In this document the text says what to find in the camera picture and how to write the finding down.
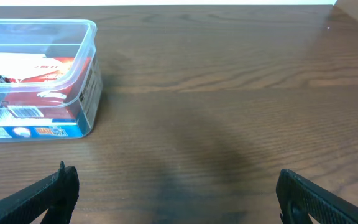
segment transparent storage box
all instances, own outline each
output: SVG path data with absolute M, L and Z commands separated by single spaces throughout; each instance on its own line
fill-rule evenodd
M 80 138 L 102 91 L 96 24 L 0 19 L 0 142 Z

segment packaged item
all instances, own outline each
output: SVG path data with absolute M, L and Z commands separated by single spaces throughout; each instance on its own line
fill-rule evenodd
M 95 34 L 86 20 L 0 19 L 0 142 L 92 130 L 103 88 Z

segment white wall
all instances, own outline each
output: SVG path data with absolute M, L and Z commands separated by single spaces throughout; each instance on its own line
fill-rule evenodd
M 336 0 L 0 0 L 0 6 L 100 6 L 100 5 L 319 5 L 335 4 Z

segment plastic bin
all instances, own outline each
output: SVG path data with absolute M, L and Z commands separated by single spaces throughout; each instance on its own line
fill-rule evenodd
M 102 91 L 96 24 L 0 19 L 0 142 L 80 138 Z

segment wooden tabletop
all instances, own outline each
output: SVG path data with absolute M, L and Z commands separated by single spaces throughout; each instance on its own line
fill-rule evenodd
M 91 19 L 94 131 L 0 144 L 0 199 L 75 166 L 73 223 L 280 223 L 289 168 L 358 206 L 358 22 L 332 6 L 0 7 Z

